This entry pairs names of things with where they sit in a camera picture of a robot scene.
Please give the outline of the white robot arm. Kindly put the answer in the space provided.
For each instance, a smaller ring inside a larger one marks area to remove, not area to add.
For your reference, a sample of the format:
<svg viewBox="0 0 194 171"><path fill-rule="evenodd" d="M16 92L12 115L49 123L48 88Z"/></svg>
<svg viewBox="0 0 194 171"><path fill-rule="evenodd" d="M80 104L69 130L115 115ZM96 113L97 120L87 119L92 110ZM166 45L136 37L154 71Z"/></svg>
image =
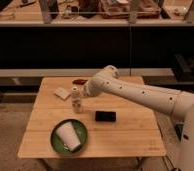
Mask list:
<svg viewBox="0 0 194 171"><path fill-rule="evenodd" d="M83 94L95 97L102 92L130 100L183 122L177 171L194 171L194 94L118 79L118 69L108 65L84 85Z"/></svg>

